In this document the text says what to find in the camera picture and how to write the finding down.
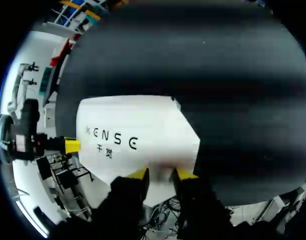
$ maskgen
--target white wall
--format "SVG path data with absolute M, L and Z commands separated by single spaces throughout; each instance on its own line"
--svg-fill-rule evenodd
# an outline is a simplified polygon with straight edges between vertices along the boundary
M 38 95 L 42 76 L 45 67 L 50 64 L 51 56 L 54 49 L 60 44 L 63 39 L 60 36 L 51 35 L 45 32 L 32 31 L 27 37 L 26 41 L 19 49 L 16 54 L 14 61 L 9 69 L 4 89 L 2 92 L 2 98 L 0 102 L 0 111 L 2 114 L 8 114 L 7 104 L 12 99 L 12 90 L 15 83 L 16 75 L 18 72 L 18 67 L 21 63 L 32 64 L 36 62 L 39 66 L 39 72 L 25 72 L 24 79 L 37 82 L 37 85 L 31 85 L 27 90 L 27 99 L 37 99 L 39 101 L 39 110 L 41 118 L 37 125 L 38 132 L 44 132 L 49 137 L 54 137 L 56 135 L 55 128 L 45 128 L 44 127 L 44 112 L 42 108 L 43 97 Z M 18 99 L 22 96 L 22 86 L 19 88 Z M 18 109 L 16 114 L 20 117 L 20 110 L 22 108 L 22 102 L 19 101 Z M 62 220 L 61 216 L 57 213 L 59 207 L 56 203 L 52 203 L 46 194 L 41 180 L 38 176 L 37 165 L 29 163 L 27 166 L 20 160 L 13 162 L 14 178 L 17 188 L 24 190 L 30 194 L 30 196 L 22 196 L 21 203 L 31 216 L 31 218 L 36 222 L 41 229 L 45 231 L 45 228 L 41 222 L 37 219 L 33 213 L 33 209 L 37 206 L 55 223 Z

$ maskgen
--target black table surface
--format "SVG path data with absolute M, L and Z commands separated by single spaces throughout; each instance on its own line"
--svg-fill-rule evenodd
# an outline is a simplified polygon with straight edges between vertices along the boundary
M 58 136 L 76 136 L 82 99 L 175 97 L 201 139 L 194 172 L 225 205 L 251 204 L 306 180 L 306 59 L 256 5 L 129 5 L 77 41 L 56 103 Z

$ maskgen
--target yellow stripe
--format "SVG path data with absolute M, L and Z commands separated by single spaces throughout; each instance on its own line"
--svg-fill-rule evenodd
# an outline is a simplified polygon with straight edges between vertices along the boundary
M 70 1 L 62 0 L 62 1 L 60 1 L 60 3 L 65 4 L 65 5 L 68 5 L 68 6 L 72 7 L 72 8 L 75 8 L 75 9 L 81 9 L 81 8 L 82 8 L 81 6 L 79 6 L 79 5 L 77 5 L 77 4 L 73 3 L 73 2 L 70 2 Z M 85 13 L 86 13 L 88 16 L 90 16 L 90 17 L 92 17 L 92 18 L 95 18 L 95 19 L 97 19 L 97 20 L 101 19 L 100 16 L 98 16 L 97 14 L 95 14 L 94 12 L 92 12 L 92 11 L 90 11 L 90 10 L 86 10 Z
M 139 169 L 137 170 L 136 172 L 126 176 L 126 178 L 129 178 L 129 179 L 143 179 L 144 175 L 145 175 L 145 172 L 146 172 L 146 169 L 147 168 L 142 168 L 142 169 Z
M 177 170 L 177 173 L 178 173 L 178 176 L 179 176 L 179 179 L 181 180 L 185 180 L 185 179 L 197 179 L 198 176 L 194 175 L 194 174 L 190 174 L 188 171 L 184 170 L 184 169 L 176 169 Z

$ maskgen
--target red object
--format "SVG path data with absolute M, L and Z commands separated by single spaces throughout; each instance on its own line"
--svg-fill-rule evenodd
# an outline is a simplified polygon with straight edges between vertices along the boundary
M 66 48 L 70 48 L 70 44 L 69 44 L 69 42 L 68 42 L 68 39 L 67 39 L 67 41 L 66 41 L 64 47 L 62 48 L 61 53 L 59 54 L 59 56 L 52 57 L 50 66 L 52 66 L 52 67 L 56 66 L 56 64 L 57 64 L 57 62 L 58 62 L 58 59 L 60 59 L 60 58 L 63 56 L 63 52 L 64 52 L 64 50 L 65 50 Z

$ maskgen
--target yellow component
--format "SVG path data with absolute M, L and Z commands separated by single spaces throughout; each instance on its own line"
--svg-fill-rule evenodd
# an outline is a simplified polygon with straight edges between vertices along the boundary
M 65 153 L 76 153 L 81 149 L 81 142 L 78 140 L 65 140 Z
M 194 175 L 194 174 L 190 174 L 188 171 L 184 170 L 184 169 L 176 169 L 177 170 L 177 173 L 178 173 L 178 177 L 180 180 L 185 180 L 185 179 L 197 179 L 198 176 Z
M 116 3 L 116 4 L 114 5 L 114 8 L 119 8 L 119 7 L 123 6 L 123 5 L 124 5 L 124 2 L 123 2 L 123 1 L 120 1 L 120 2 L 118 2 L 118 3 Z
M 67 5 L 67 6 L 70 6 L 70 7 L 72 7 L 72 8 L 75 8 L 75 9 L 81 9 L 81 8 L 82 8 L 81 6 L 79 6 L 79 5 L 77 5 L 77 4 L 73 3 L 73 2 L 70 2 L 70 1 L 62 0 L 62 1 L 60 1 L 60 3 L 65 4 L 65 5 Z M 88 16 L 90 16 L 90 17 L 92 17 L 92 18 L 95 18 L 95 19 L 97 19 L 97 20 L 101 19 L 100 16 L 96 15 L 94 12 L 92 12 L 92 11 L 90 11 L 90 10 L 86 10 L 85 13 L 86 13 Z
M 146 172 L 146 169 L 147 168 L 141 168 L 139 170 L 137 170 L 136 172 L 126 176 L 126 178 L 129 178 L 129 179 L 143 179 L 144 175 L 145 175 L 145 172 Z
M 66 140 L 76 140 L 75 137 L 67 137 L 67 136 L 65 136 L 64 139 L 66 139 Z

